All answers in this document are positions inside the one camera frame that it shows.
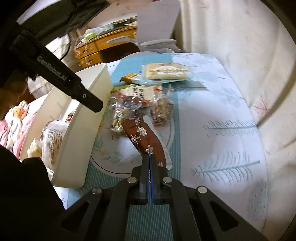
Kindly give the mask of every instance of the silver bolt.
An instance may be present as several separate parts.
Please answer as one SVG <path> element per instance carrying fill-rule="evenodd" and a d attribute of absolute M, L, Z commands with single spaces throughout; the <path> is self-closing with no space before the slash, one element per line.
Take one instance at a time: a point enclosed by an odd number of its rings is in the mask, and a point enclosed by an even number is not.
<path fill-rule="evenodd" d="M 202 194 L 207 193 L 207 188 L 206 187 L 203 187 L 203 186 L 198 187 L 197 190 L 198 190 L 199 193 L 202 193 Z"/>
<path fill-rule="evenodd" d="M 102 188 L 95 187 L 91 190 L 93 194 L 100 194 L 102 192 Z"/>
<path fill-rule="evenodd" d="M 135 177 L 129 177 L 128 178 L 128 183 L 136 183 L 137 179 Z"/>
<path fill-rule="evenodd" d="M 164 177 L 163 178 L 163 182 L 164 183 L 171 183 L 173 180 L 172 180 L 172 178 L 171 177 Z"/>

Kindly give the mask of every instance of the brown wrapper with snowflakes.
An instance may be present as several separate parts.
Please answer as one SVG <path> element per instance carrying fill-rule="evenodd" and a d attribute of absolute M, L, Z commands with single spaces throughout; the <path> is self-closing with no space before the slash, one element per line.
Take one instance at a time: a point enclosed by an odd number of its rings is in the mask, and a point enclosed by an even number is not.
<path fill-rule="evenodd" d="M 126 120 L 122 123 L 122 126 L 141 154 L 154 154 L 157 164 L 166 167 L 165 153 L 160 140 L 143 120 L 143 117 Z"/>

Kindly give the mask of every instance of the chair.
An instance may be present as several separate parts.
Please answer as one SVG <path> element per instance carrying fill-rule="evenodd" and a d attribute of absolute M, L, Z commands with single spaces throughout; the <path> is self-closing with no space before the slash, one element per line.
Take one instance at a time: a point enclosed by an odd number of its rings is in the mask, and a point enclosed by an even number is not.
<path fill-rule="evenodd" d="M 140 51 L 156 53 L 179 53 L 176 40 L 170 39 L 180 12 L 178 0 L 151 2 L 138 12 L 136 39 L 121 36 L 108 40 L 107 43 L 131 42 Z"/>

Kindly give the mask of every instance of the tablecloth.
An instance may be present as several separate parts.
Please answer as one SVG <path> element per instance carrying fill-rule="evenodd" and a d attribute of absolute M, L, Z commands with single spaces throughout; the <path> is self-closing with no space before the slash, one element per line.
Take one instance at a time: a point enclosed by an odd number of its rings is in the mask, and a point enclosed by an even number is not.
<path fill-rule="evenodd" d="M 149 62 L 184 64 L 195 74 L 194 81 L 172 84 L 172 120 L 157 128 L 173 162 L 169 176 L 192 188 L 208 187 L 262 231 L 268 201 L 266 162 L 256 124 L 234 81 L 214 56 L 174 53 L 109 63 L 113 84 L 119 85 L 120 77 L 139 72 Z M 108 130 L 111 115 L 104 114 L 86 182 L 69 190 L 68 207 L 93 186 L 114 186 L 141 164 L 131 142 Z M 131 206 L 126 240 L 173 240 L 168 206 Z"/>

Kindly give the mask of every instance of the desk drawer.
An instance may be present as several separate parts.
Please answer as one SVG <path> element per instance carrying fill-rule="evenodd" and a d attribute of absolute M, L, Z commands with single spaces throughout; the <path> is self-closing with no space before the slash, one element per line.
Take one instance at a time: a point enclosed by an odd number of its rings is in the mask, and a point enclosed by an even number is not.
<path fill-rule="evenodd" d="M 75 58 L 82 59 L 90 54 L 98 52 L 98 49 L 94 42 L 87 43 L 74 50 Z"/>
<path fill-rule="evenodd" d="M 99 50 L 103 50 L 103 49 L 107 49 L 107 48 L 110 48 L 110 47 L 113 47 L 113 46 L 128 43 L 128 42 L 120 42 L 120 43 L 108 44 L 106 42 L 108 40 L 118 38 L 118 37 L 121 37 L 121 36 L 127 36 L 127 35 L 129 35 L 131 39 L 134 39 L 135 37 L 134 37 L 133 33 L 135 33 L 136 31 L 137 31 L 137 29 L 133 28 L 133 29 L 128 29 L 128 30 L 125 30 L 125 31 L 122 31 L 122 32 L 118 32 L 118 33 L 108 35 L 106 37 L 98 39 L 96 41 L 96 45 L 97 45 Z"/>
<path fill-rule="evenodd" d="M 82 68 L 87 68 L 90 66 L 93 66 L 94 64 L 99 64 L 101 62 L 103 62 L 101 55 L 99 52 L 97 53 L 93 53 L 87 57 L 84 57 L 82 59 L 79 59 L 79 62 L 82 66 Z"/>

